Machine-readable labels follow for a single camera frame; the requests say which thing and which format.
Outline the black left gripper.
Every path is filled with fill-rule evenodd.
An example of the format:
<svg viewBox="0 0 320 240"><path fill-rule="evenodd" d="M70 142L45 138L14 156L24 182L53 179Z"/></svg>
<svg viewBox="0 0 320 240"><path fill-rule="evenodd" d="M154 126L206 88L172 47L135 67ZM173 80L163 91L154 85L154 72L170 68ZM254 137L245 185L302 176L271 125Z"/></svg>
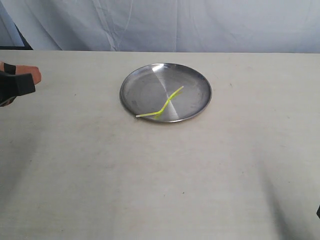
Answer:
<svg viewBox="0 0 320 240"><path fill-rule="evenodd" d="M41 72L36 66L11 65L0 62L0 106L11 104L16 97L36 91L35 84L41 82Z"/></svg>

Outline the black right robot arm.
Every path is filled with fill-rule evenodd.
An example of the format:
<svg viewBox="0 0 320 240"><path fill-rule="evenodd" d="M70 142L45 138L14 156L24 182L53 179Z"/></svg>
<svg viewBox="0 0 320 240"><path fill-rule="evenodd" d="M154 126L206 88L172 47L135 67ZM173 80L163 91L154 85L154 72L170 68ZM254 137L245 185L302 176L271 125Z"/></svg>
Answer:
<svg viewBox="0 0 320 240"><path fill-rule="evenodd" d="M316 215L318 216L318 218L320 219L320 206L318 207L318 210L316 212Z"/></svg>

